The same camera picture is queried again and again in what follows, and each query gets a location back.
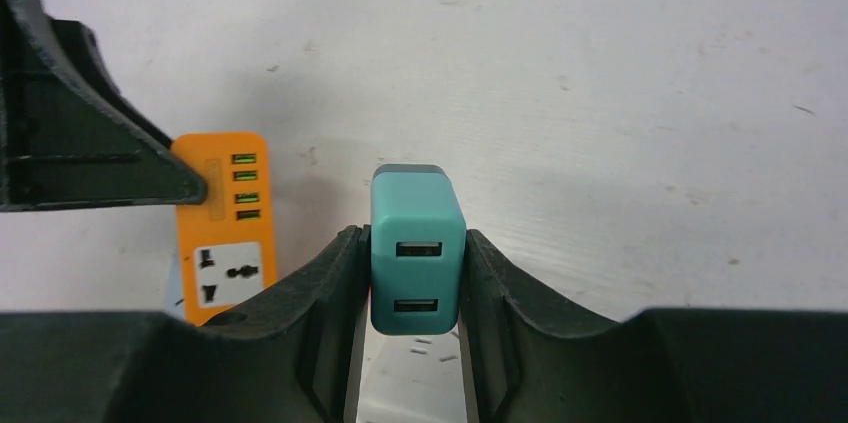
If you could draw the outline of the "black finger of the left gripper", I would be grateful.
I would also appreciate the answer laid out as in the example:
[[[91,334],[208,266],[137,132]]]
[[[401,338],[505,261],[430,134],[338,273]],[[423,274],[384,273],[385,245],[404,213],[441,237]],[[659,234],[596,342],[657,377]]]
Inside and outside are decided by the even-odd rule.
[[[1,209],[200,204],[205,179],[120,94],[95,34],[1,0]]]

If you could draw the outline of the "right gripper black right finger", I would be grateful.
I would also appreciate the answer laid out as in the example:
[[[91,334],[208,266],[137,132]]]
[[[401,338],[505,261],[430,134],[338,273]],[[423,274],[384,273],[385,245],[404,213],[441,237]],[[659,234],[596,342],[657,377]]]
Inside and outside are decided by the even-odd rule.
[[[649,308],[616,322],[466,237],[460,346],[471,422],[843,422],[847,317]]]

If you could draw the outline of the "teal plug adapter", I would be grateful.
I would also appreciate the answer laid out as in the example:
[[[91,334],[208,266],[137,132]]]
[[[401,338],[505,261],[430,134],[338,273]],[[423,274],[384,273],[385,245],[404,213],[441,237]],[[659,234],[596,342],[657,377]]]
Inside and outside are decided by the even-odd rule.
[[[384,335],[438,335],[459,315],[467,226],[432,164],[384,164],[371,183],[371,320]]]

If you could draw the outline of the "orange power strip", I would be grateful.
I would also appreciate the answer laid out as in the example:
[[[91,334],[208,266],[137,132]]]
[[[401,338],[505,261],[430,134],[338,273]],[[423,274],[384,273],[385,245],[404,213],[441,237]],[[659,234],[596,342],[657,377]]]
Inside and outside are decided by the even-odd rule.
[[[204,202],[176,207],[184,318],[203,325],[279,280],[268,146],[252,132],[197,133],[172,151],[207,184]]]

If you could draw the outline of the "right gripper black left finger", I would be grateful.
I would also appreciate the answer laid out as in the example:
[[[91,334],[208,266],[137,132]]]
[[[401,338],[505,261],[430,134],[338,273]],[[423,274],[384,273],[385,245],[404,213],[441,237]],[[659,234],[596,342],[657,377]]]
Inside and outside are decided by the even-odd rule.
[[[163,312],[1,317],[5,422],[353,422],[370,230],[201,326]]]

